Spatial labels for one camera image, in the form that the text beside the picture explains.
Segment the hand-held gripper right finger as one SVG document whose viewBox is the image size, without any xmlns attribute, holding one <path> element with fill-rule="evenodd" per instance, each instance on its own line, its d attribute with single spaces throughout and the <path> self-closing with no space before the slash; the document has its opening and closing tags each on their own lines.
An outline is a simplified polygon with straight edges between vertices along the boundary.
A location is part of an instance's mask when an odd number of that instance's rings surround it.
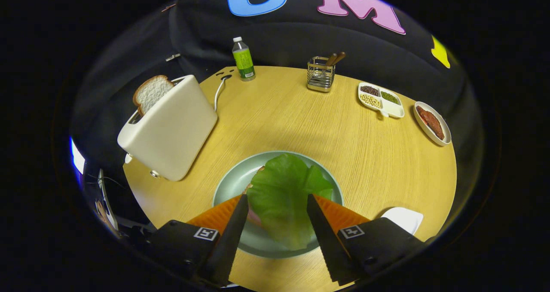
<svg viewBox="0 0 550 292">
<path fill-rule="evenodd" d="M 379 276 L 426 247 L 388 218 L 370 220 L 320 195 L 308 195 L 307 212 L 330 278 L 340 286 Z"/>
</svg>

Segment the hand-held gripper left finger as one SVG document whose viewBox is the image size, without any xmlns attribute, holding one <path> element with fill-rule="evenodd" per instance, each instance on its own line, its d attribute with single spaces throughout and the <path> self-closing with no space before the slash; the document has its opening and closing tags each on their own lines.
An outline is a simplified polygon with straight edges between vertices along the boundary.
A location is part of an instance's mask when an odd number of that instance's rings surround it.
<svg viewBox="0 0 550 292">
<path fill-rule="evenodd" d="M 227 286 L 248 213 L 241 194 L 186 223 L 170 220 L 149 236 L 149 258 L 195 284 Z"/>
</svg>

